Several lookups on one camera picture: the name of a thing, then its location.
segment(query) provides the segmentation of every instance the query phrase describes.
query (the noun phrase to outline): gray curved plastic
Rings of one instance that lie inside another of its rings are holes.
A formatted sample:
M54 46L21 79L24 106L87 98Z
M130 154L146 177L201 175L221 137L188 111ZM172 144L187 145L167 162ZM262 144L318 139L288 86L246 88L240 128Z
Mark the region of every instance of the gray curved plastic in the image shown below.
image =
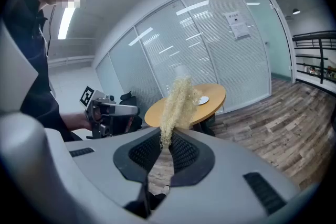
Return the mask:
M113 153L153 130L64 143L57 131L46 129L45 134L37 121L16 113L0 119L0 154L31 203L58 223L259 222L268 218L267 213L243 178L255 171L285 201L299 193L287 177L253 152L230 141L179 129L209 146L215 165L197 185L172 187L148 219L137 217L122 207L137 199L141 184L121 175ZM94 152L74 158L69 154L86 147Z

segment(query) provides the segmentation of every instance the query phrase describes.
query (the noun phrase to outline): black cable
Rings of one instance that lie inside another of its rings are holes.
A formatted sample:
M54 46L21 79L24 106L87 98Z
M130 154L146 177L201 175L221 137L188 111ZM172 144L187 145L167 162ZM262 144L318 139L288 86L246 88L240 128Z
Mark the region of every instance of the black cable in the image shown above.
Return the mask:
M52 22L52 18L54 16L54 12L55 12L55 8L56 8L56 5L54 5L52 7L52 10L51 10L51 13L50 13L50 20L49 20L49 41L48 41L48 47L47 47L47 55L49 53L49 47L50 47L50 41L51 41L51 22Z

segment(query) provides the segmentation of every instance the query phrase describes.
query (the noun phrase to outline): person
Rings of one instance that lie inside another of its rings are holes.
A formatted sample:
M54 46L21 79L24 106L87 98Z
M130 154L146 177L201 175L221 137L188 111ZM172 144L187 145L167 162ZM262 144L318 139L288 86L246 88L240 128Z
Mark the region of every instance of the person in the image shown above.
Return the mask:
M84 111L60 114L49 86L46 41L42 34L47 19L43 8L68 1L73 0L8 0L3 12L13 40L38 72L20 110L39 120L45 128L59 131L65 142L74 140L71 131L91 129Z

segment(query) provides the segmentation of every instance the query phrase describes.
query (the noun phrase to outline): fuzzy beige object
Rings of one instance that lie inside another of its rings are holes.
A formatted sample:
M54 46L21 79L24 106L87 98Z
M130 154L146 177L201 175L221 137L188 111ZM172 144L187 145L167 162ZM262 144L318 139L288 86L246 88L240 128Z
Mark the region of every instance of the fuzzy beige object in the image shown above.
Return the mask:
M171 144L174 127L190 127L201 96L202 93L193 88L191 77L177 78L174 81L161 117L161 147Z

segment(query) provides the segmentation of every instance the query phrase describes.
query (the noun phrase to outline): person's hand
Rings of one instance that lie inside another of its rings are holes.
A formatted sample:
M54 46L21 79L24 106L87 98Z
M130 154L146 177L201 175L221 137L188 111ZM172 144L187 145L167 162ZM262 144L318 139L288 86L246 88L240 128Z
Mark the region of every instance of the person's hand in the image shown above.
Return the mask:
M78 129L87 129L92 131L92 126L85 115L85 111L79 113L61 114L61 118L70 131ZM95 110L94 118L96 121L100 119L99 110Z

